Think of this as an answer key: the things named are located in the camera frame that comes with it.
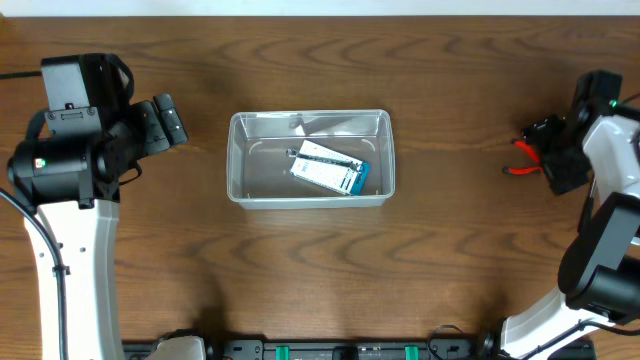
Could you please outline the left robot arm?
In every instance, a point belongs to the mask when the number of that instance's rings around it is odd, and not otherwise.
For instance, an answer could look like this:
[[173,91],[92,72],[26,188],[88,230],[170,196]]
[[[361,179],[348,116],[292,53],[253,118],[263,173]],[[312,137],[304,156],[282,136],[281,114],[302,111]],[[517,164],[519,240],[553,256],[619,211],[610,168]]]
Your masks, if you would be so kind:
[[7,200],[23,215],[36,261],[42,355],[121,359],[114,253],[120,189],[143,158],[183,145],[168,94],[133,101],[114,54],[45,58],[48,99],[10,157]]

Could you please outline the silver wrench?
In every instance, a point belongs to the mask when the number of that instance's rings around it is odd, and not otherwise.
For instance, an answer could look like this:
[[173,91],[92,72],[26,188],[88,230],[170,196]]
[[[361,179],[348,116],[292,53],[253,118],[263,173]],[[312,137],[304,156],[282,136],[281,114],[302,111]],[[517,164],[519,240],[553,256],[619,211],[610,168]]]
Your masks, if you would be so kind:
[[318,156],[313,156],[313,155],[306,155],[306,154],[302,154],[297,150],[294,149],[287,149],[286,150],[286,155],[288,157],[291,158],[299,158],[299,159],[303,159],[303,160],[308,160],[308,161],[314,161],[314,162],[319,162],[319,163],[325,163],[325,164],[330,164],[330,165],[336,165],[336,166],[341,166],[341,167],[346,167],[349,168],[351,170],[354,170],[356,172],[359,172],[362,170],[362,166],[358,165],[352,161],[345,161],[345,160],[337,160],[337,159],[331,159],[331,158],[324,158],[324,157],[318,157]]

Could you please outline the clear plastic container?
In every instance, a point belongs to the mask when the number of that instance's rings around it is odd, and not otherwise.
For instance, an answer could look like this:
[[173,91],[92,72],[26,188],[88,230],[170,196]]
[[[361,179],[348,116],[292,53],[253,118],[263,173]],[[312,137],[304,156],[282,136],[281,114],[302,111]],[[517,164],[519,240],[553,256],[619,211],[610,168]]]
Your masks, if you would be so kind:
[[[294,177],[289,148],[304,140],[368,162],[359,196]],[[375,207],[396,190],[390,115],[381,109],[239,112],[230,120],[227,195],[245,209]]]

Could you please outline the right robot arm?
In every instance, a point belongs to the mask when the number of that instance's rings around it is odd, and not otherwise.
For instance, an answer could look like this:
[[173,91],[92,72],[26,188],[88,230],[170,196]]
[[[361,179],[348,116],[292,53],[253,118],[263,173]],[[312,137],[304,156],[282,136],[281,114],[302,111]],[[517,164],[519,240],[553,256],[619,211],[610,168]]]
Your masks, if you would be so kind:
[[580,359],[575,343],[596,330],[635,337],[639,318],[639,111],[621,99],[622,77],[582,75],[568,113],[521,132],[513,145],[533,161],[504,168],[542,173],[556,195],[588,186],[577,236],[559,265],[556,287],[484,335],[478,359]]

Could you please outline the white blue cardboard box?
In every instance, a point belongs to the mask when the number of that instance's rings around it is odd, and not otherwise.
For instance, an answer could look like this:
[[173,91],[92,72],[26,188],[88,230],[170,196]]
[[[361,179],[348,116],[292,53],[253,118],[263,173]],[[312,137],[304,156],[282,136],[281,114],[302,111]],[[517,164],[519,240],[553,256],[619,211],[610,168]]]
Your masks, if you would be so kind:
[[346,196],[359,196],[371,170],[368,162],[334,151],[309,140],[299,149],[302,154],[337,160],[352,161],[362,166],[356,172],[346,167],[293,158],[290,173],[297,178]]

